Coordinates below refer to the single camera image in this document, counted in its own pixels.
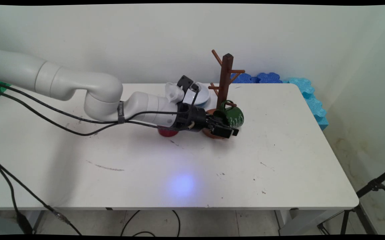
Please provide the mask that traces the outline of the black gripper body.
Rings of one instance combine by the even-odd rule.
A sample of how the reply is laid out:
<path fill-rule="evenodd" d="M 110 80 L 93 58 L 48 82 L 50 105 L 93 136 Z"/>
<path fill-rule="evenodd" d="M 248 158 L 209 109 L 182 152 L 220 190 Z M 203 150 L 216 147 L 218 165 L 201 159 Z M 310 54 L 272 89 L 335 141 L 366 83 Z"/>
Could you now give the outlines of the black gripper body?
<path fill-rule="evenodd" d="M 202 129 L 213 129 L 210 114 L 204 108 L 187 103 L 178 103 L 176 117 L 176 129 L 191 132 L 199 132 Z"/>

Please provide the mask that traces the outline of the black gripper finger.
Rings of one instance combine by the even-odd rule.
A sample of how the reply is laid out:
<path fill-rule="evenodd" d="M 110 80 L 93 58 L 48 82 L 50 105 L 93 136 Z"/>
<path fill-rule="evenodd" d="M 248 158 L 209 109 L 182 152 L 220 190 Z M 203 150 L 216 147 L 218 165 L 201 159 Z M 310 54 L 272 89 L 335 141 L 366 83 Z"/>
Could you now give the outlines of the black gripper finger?
<path fill-rule="evenodd" d="M 229 139 L 231 136 L 237 136 L 239 133 L 239 129 L 221 123 L 210 123 L 209 132 L 212 138 Z"/>
<path fill-rule="evenodd" d="M 207 113 L 207 126 L 211 126 L 211 125 L 226 126 L 226 114 Z"/>

